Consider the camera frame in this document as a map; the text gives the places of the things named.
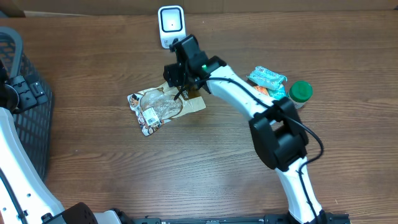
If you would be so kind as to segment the green lid jar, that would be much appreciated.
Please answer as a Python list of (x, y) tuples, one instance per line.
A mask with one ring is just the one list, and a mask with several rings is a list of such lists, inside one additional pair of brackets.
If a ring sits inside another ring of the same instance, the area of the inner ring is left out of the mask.
[(306, 81), (297, 81), (290, 87), (289, 98), (293, 101), (296, 109), (303, 107), (312, 96), (313, 88)]

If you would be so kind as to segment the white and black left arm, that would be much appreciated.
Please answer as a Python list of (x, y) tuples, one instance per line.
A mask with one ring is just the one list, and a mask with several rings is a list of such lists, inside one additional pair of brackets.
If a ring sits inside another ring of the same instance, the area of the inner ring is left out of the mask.
[(4, 223), (121, 224), (114, 210), (94, 213), (80, 202), (68, 209), (38, 176), (17, 135), (12, 112), (19, 104), (1, 65), (1, 216)]

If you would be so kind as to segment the teal tissue pack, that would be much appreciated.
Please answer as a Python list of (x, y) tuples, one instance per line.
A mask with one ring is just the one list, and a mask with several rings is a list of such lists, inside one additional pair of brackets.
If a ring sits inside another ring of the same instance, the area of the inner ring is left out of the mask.
[(286, 91), (285, 91), (285, 87), (283, 86), (283, 84), (280, 85), (280, 87), (278, 87), (278, 89), (276, 90), (271, 90), (268, 89), (268, 94), (270, 97), (273, 97), (276, 100), (280, 100), (283, 97), (286, 97)]

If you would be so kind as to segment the orange tissue pack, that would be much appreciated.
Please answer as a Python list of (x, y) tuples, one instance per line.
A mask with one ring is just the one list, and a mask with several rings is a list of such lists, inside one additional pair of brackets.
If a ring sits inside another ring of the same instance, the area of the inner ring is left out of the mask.
[(265, 88), (263, 86), (256, 85), (256, 86), (254, 86), (254, 89), (266, 96), (269, 96), (269, 92), (268, 92), (267, 88)]

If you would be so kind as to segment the teal wipes packet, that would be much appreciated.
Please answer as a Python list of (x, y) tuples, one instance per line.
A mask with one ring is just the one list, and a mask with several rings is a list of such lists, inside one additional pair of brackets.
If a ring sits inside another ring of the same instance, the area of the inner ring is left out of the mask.
[(257, 66), (247, 76), (247, 78), (255, 84), (268, 88), (270, 90), (279, 90), (280, 88), (282, 88), (283, 82), (287, 81), (286, 76), (273, 72), (262, 66)]

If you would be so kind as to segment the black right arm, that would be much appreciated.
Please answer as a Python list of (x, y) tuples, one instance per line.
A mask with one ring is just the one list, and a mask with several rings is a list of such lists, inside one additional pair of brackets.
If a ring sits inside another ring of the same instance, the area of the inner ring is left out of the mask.
[(290, 99), (275, 100), (255, 90), (237, 76), (217, 56), (207, 57), (194, 35), (175, 39), (169, 49), (177, 61), (164, 68), (169, 86), (188, 90), (203, 89), (237, 109), (248, 121), (254, 149), (260, 160), (275, 170), (284, 188), (293, 223), (323, 223), (324, 211), (317, 201), (307, 166), (306, 146), (312, 136), (320, 138), (302, 124)]

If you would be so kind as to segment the clear plastic bag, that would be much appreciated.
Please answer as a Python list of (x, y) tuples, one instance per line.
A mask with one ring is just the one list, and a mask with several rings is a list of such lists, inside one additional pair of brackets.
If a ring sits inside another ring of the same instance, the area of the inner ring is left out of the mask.
[(170, 87), (165, 82), (127, 96), (143, 135), (150, 136), (171, 120), (206, 108), (199, 92), (179, 91), (180, 87)]

